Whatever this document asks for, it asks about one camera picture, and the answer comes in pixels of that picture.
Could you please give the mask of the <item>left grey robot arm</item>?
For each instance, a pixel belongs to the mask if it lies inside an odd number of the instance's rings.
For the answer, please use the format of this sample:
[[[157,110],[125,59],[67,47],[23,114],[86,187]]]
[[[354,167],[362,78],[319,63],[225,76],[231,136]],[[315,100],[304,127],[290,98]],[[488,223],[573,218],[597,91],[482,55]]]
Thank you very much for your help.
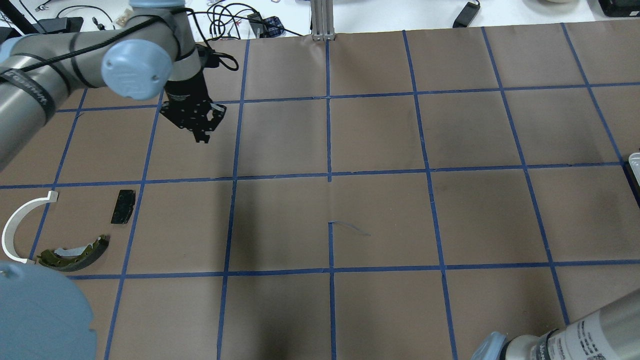
[[[1,167],[80,89],[110,88],[131,100],[161,93],[160,112],[196,142],[207,143],[226,114],[211,100],[205,63],[183,0],[131,0],[133,15],[121,29],[68,34],[26,34],[1,45]],[[1,358],[93,360],[98,337],[83,292],[62,271],[80,269],[102,255],[100,236],[69,264],[36,263],[18,255],[14,235],[32,210],[55,203],[58,193],[21,205],[1,235]]]

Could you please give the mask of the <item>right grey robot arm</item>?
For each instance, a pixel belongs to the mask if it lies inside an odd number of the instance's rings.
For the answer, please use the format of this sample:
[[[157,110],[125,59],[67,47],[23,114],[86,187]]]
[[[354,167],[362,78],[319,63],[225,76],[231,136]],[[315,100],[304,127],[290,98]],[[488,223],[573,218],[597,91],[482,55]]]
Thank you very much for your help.
[[[638,360],[640,291],[636,289],[562,329],[511,340],[492,332],[473,360]]]

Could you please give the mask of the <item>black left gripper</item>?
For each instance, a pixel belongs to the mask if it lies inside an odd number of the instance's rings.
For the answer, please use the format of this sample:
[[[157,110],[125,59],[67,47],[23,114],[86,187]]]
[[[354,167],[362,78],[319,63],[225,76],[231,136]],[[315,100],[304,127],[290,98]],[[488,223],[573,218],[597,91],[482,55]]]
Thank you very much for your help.
[[[226,116],[227,107],[210,98],[205,77],[194,75],[185,80],[169,80],[164,85],[167,100],[160,114],[179,129],[191,132],[197,143],[208,144]]]

